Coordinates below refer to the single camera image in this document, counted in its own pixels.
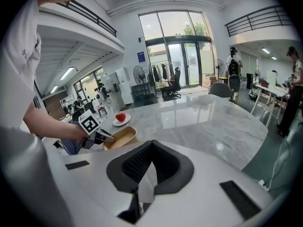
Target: blue sign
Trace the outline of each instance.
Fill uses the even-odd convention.
[[[139,63],[145,62],[144,52],[139,52],[137,54],[138,54]]]

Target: cap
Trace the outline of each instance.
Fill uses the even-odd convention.
[[[286,56],[291,56],[295,51],[296,51],[296,49],[293,46],[290,46],[288,48],[288,52],[287,52]]]

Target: white shirt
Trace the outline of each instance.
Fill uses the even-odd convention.
[[[295,63],[295,69],[294,69],[294,77],[296,79],[298,79],[298,70],[301,69],[302,70],[302,73],[303,73],[303,64],[300,60],[297,60],[297,62]]]
[[[0,46],[0,125],[19,127],[33,102],[40,62],[37,0],[28,0],[12,21]]]
[[[233,57],[231,55],[229,55],[227,57],[227,66],[229,66],[229,64],[231,63],[232,59],[234,59],[234,61],[236,61],[239,65],[240,65],[240,61],[241,61],[241,57],[238,56],[237,54],[233,55]]]

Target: red apple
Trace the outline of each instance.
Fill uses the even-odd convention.
[[[118,112],[116,114],[116,119],[120,122],[123,122],[126,118],[126,114],[124,112]]]

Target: white plate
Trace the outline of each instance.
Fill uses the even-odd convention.
[[[130,119],[131,119],[131,116],[130,116],[129,114],[127,114],[124,121],[120,122],[119,120],[115,119],[115,120],[113,121],[113,125],[114,125],[114,126],[121,126],[121,125],[124,125],[124,124],[126,124],[128,121],[130,121]]]

